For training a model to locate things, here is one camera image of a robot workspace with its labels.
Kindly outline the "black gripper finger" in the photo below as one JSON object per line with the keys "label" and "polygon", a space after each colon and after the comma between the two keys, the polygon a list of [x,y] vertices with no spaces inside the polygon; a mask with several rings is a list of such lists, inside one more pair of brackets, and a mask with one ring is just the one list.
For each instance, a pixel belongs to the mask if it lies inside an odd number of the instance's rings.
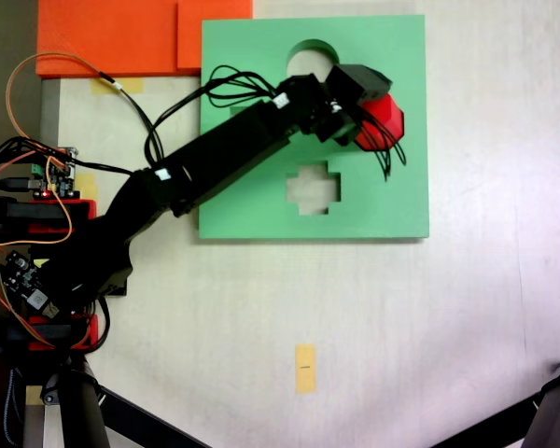
{"label": "black gripper finger", "polygon": [[340,146],[348,146],[360,134],[360,127],[343,109],[332,114],[331,136]]}

